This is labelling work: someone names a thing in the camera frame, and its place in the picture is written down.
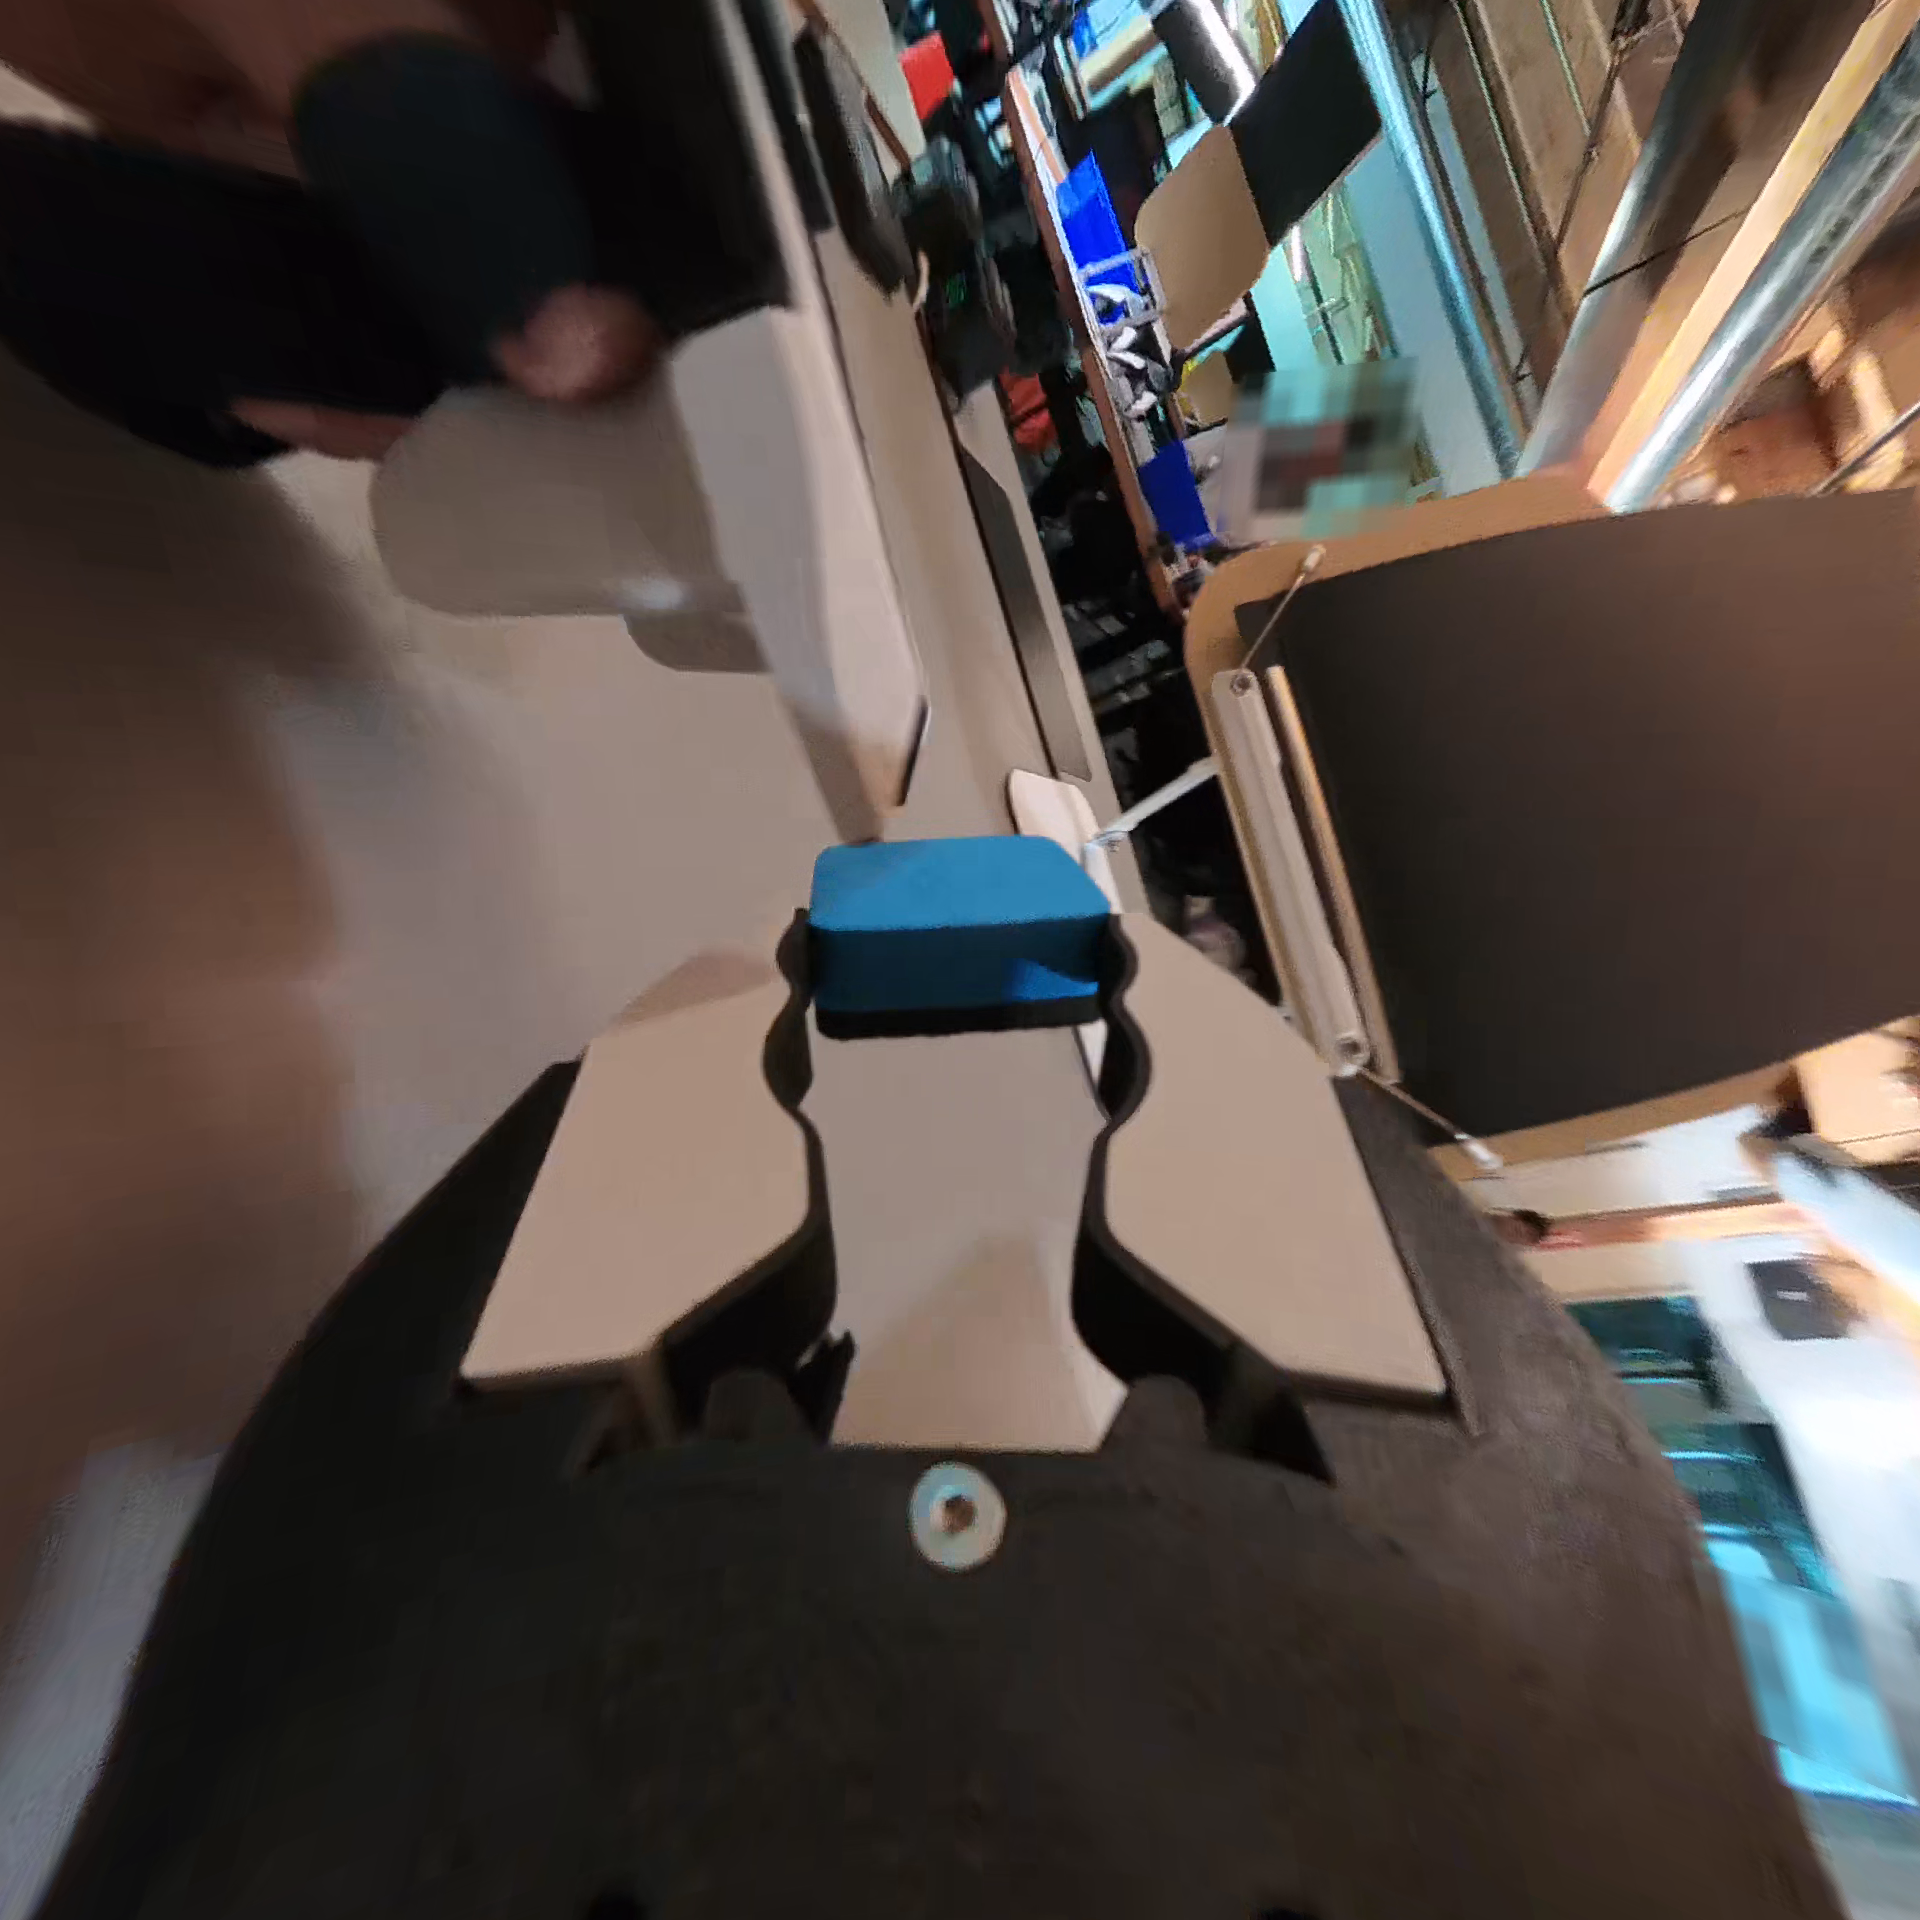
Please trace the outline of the white monitor stand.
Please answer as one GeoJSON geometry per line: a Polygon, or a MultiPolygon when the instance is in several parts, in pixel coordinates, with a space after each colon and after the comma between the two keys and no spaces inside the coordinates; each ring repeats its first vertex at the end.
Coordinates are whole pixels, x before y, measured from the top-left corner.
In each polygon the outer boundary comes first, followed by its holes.
{"type": "Polygon", "coordinates": [[[1094,821],[1082,786],[1056,776],[1012,770],[1005,777],[1004,799],[1019,834],[1046,840],[1062,849],[1109,899],[1112,911],[1123,912],[1125,901],[1113,852],[1166,810],[1216,779],[1216,760],[1202,757],[1105,826],[1094,821]]]}

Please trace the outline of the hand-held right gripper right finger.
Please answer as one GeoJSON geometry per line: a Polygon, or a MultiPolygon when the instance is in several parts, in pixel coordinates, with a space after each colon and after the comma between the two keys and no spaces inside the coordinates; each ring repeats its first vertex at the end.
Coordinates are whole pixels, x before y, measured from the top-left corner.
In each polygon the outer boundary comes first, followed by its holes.
{"type": "Polygon", "coordinates": [[[1316,1460],[1308,1404],[1444,1410],[1437,1335],[1315,1050],[1139,914],[1112,927],[1100,1012],[1077,1221],[1093,1360],[1184,1385],[1212,1442],[1275,1463],[1316,1460]]]}

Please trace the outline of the person's left hand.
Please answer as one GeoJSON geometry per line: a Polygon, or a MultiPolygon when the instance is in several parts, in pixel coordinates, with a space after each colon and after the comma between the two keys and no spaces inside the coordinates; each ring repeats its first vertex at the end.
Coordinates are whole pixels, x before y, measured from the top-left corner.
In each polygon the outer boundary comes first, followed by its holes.
{"type": "Polygon", "coordinates": [[[494,338],[496,372],[530,400],[589,408],[634,394],[666,349],[661,328],[626,293],[566,287],[494,338]]]}

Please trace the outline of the grey desk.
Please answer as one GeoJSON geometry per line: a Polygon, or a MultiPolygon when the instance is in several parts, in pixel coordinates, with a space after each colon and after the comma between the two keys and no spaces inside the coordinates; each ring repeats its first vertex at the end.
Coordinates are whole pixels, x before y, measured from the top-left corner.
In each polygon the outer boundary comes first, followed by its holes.
{"type": "MultiPolygon", "coordinates": [[[[930,673],[901,834],[1046,770],[905,298],[822,284],[930,673]]],[[[827,818],[776,698],[608,619],[379,578],[366,469],[192,472],[5,367],[5,1505],[213,1452],[349,1269],[537,1072],[750,961],[827,818]]],[[[1078,1449],[1094,1109],[1068,1036],[825,1050],[858,1360],[840,1433],[1078,1449]]]]}

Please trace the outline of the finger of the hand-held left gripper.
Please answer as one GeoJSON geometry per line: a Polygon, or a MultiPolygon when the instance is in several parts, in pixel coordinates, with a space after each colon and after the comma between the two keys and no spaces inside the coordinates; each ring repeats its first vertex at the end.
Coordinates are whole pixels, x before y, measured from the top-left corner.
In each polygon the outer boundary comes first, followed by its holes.
{"type": "Polygon", "coordinates": [[[641,391],[437,402],[377,469],[377,553],[448,618],[618,618],[657,666],[760,676],[834,832],[905,802],[929,690],[833,321],[764,306],[641,391]]]}
{"type": "Polygon", "coordinates": [[[610,248],[668,338],[788,304],[776,187],[805,233],[833,208],[781,5],[586,8],[592,183],[610,248]]]}

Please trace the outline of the black table mat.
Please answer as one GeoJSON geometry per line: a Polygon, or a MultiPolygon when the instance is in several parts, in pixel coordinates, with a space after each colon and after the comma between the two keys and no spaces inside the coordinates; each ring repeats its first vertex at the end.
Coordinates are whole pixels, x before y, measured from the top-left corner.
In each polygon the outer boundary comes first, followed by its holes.
{"type": "Polygon", "coordinates": [[[1001,482],[1000,472],[964,436],[956,442],[956,460],[1046,764],[1061,779],[1091,785],[1093,760],[1069,696],[1056,633],[1058,600],[1036,523],[1027,505],[1001,482]]]}

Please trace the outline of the wooden background desk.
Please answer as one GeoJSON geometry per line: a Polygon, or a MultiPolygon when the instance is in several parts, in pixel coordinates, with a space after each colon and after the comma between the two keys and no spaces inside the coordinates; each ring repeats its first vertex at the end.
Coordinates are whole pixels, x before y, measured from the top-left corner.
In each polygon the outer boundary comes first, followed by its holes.
{"type": "Polygon", "coordinates": [[[1077,277],[1068,236],[1058,210],[1058,186],[1065,164],[1054,152],[1040,121],[1037,97],[1019,67],[1010,67],[1000,84],[1001,121],[1009,130],[1024,200],[1036,218],[1040,248],[1046,259],[1054,293],[1077,349],[1078,370],[1094,404],[1102,439],[1112,456],[1113,481],[1132,525],[1144,578],[1156,605],[1176,618],[1181,612],[1177,580],[1164,561],[1161,531],[1139,482],[1137,449],[1129,424],[1115,402],[1115,387],[1102,349],[1088,293],[1077,277]]]}

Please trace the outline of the blue foam eraser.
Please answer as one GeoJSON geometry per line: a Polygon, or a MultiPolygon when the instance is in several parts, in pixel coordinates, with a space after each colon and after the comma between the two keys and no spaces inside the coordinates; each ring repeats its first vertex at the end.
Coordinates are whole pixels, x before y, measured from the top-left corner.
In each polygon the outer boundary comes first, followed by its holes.
{"type": "Polygon", "coordinates": [[[1046,836],[827,849],[808,895],[808,997],[827,1040],[1077,1028],[1100,1016],[1113,904],[1046,836]]]}

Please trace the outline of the tan cardboard panel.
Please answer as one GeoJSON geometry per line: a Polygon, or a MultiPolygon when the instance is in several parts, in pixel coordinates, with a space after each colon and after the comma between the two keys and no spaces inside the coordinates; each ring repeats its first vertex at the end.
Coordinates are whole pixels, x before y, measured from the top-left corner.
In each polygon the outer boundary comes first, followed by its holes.
{"type": "Polygon", "coordinates": [[[1245,101],[1200,135],[1137,215],[1137,252],[1170,348],[1197,349],[1232,315],[1381,130],[1341,8],[1313,5],[1245,101]]]}

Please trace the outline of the blue storage bin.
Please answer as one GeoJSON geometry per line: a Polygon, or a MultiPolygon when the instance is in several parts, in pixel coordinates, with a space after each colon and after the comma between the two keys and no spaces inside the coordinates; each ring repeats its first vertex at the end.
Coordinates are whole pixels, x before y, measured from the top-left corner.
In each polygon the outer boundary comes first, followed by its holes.
{"type": "Polygon", "coordinates": [[[1156,536],[1166,544],[1189,553],[1216,540],[1192,449],[1184,439],[1156,449],[1137,469],[1137,481],[1156,536]]]}
{"type": "Polygon", "coordinates": [[[1093,152],[1058,180],[1054,205],[1075,277],[1084,287],[1139,293],[1132,242],[1123,236],[1109,183],[1093,152]]]}

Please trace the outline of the person's torso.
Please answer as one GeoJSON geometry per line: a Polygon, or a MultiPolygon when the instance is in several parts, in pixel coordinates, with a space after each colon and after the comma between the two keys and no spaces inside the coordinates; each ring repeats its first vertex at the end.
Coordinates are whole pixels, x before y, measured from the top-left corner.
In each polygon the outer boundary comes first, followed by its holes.
{"type": "Polygon", "coordinates": [[[3,1916],[34,1916],[123,1711],[137,1650],[218,1456],[92,1456],[34,1547],[3,1669],[3,1916]]]}

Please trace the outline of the person's left forearm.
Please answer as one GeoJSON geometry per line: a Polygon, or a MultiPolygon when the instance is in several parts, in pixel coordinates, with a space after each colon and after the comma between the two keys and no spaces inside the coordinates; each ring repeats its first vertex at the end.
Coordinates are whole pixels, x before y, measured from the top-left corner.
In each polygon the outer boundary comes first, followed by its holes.
{"type": "Polygon", "coordinates": [[[299,183],[37,123],[3,130],[3,338],[82,412],[213,472],[289,451],[241,400],[417,419],[448,387],[299,183]]]}

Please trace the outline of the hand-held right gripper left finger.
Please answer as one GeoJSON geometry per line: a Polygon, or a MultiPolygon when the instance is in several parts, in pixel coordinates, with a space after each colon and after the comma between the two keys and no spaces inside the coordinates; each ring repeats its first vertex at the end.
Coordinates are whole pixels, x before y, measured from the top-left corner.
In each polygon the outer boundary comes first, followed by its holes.
{"type": "Polygon", "coordinates": [[[465,1353],[465,1385],[616,1385],[681,1435],[733,1373],[833,1433],[833,1213],[805,1115],[810,929],[700,952],[586,1050],[465,1353]]]}

